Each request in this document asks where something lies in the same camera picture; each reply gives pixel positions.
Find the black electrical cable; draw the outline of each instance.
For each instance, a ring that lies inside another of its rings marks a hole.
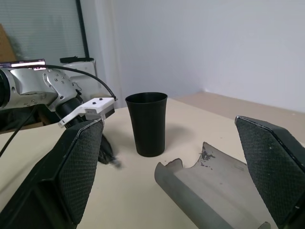
[[[8,139],[8,141],[5,143],[4,147],[2,148],[2,150],[0,151],[0,157],[2,156],[2,154],[4,153],[4,151],[6,150],[6,148],[9,146],[10,142],[13,140],[13,138],[15,137],[15,135],[20,131],[20,129],[26,124],[26,122],[32,117],[32,115],[35,113],[35,111],[37,110],[37,106],[34,106],[33,110],[31,111],[30,115],[19,124],[19,126],[17,127],[17,129],[15,130],[15,132],[10,136],[10,138]]]
[[[107,86],[107,84],[105,84],[98,77],[96,77],[96,76],[94,76],[94,75],[92,75],[90,73],[81,71],[81,70],[77,70],[77,69],[74,69],[74,68],[67,68],[67,67],[57,66],[57,65],[49,65],[49,64],[36,64],[36,65],[18,66],[18,67],[12,67],[12,68],[16,68],[16,69],[19,69],[19,68],[54,68],[54,69],[61,69],[61,70],[66,70],[66,71],[70,71],[70,72],[84,74],[84,75],[87,75],[87,76],[91,77],[92,79],[95,79],[99,83],[101,83],[107,89],[107,91],[110,93],[111,97],[114,98],[115,100],[117,100],[116,96],[114,95],[112,90]]]

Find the beige table surface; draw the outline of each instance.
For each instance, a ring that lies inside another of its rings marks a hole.
[[[0,210],[64,129],[57,124],[20,131],[0,159]],[[166,150],[154,158],[136,153],[127,108],[105,120],[105,135],[123,168],[98,163],[95,181],[78,229],[192,229],[196,226],[154,180],[158,162],[181,158],[191,167],[203,141],[245,162],[233,119],[168,100]],[[0,135],[0,146],[11,133]]]
[[[209,92],[198,92],[176,100],[231,119],[242,115],[264,120],[286,128],[298,141],[305,143],[305,113]]]

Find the window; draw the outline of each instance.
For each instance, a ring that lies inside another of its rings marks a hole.
[[[85,56],[75,0],[1,0],[0,23],[17,60]]]

